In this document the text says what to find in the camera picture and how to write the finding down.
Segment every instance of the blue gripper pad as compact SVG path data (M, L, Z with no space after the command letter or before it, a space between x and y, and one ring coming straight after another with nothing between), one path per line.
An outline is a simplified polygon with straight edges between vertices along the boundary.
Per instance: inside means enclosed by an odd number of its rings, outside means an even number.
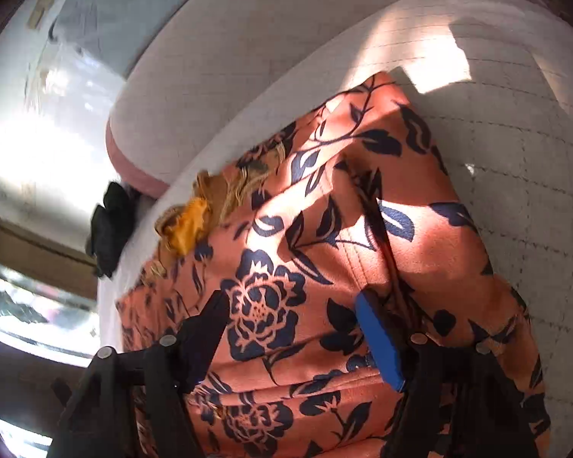
M362 290L355 300L354 309L383 381L401 393L406 382L401 365L401 354L406 347L403 333L391 324L373 290Z

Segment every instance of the pink trim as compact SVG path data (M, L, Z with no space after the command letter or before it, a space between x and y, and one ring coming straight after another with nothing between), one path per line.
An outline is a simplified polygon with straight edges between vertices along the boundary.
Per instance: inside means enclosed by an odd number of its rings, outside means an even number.
M106 151L112 166L123 181L141 193L158 200L169 188L164 181L140 170L121 152L110 130L110 119L106 125Z

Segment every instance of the gray cloth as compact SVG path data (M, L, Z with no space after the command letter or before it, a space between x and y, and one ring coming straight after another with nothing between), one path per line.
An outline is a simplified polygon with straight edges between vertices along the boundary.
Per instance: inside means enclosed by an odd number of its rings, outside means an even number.
M53 36L127 78L141 54L187 0L66 0Z

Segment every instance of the orange floral fabric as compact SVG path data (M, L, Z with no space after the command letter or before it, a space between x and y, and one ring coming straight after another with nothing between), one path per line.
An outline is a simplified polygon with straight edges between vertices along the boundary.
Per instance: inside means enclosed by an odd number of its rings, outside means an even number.
M382 382L356 322L365 287L410 332L448 346L484 342L523 393L544 453L549 418L526 305L493 273L428 126L388 74L328 100L222 174L242 186L251 173L255 185L207 239L152 281L145 273L117 304L124 347L136 350L178 331L213 291L229 297L208 376L186 398L207 454L385 455L401 395ZM445 453L449 436L448 418L429 455Z

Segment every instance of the floral garment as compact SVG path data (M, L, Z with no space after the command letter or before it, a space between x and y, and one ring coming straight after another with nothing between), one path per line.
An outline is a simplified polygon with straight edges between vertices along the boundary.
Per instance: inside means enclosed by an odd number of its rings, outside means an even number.
M410 332L486 344L523 394L544 454L549 418L526 304L493 273L428 126L388 74L328 100L222 175L237 193L233 211L117 304L124 347L136 350L176 332L213 291L229 297L208 376L186 397L205 453L385 456L401 394L382 382L354 314L371 287ZM449 446L452 403L446 387L430 456Z

